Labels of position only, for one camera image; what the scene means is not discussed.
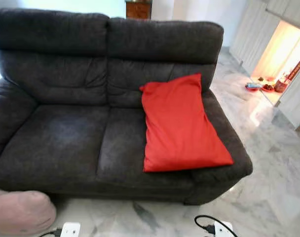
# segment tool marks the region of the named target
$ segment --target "pink cushion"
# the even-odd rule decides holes
[[[30,235],[47,229],[56,218],[50,198],[38,191],[0,190],[0,233]]]

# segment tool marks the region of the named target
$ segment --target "dark gray sofa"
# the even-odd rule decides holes
[[[209,85],[223,40],[210,22],[0,10],[0,188],[209,202],[252,163]],[[234,165],[143,173],[139,86],[202,73],[209,120]]]

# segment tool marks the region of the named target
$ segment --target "red cushion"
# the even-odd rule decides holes
[[[144,171],[172,171],[233,164],[209,122],[201,74],[140,87],[146,112]]]

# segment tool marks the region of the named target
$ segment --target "backrest cushion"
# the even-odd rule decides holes
[[[0,9],[0,72],[39,102],[107,102],[108,17]]]
[[[201,73],[212,81],[223,28],[211,22],[113,18],[108,25],[108,96],[117,107],[141,107],[140,86]]]

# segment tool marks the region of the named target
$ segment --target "white wall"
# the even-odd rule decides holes
[[[124,0],[0,0],[0,7],[99,12],[109,17],[126,17]]]
[[[164,2],[162,5],[165,7],[161,10],[157,7],[159,2]],[[153,0],[152,19],[216,22],[225,30],[223,46],[230,46],[246,2],[247,0]]]

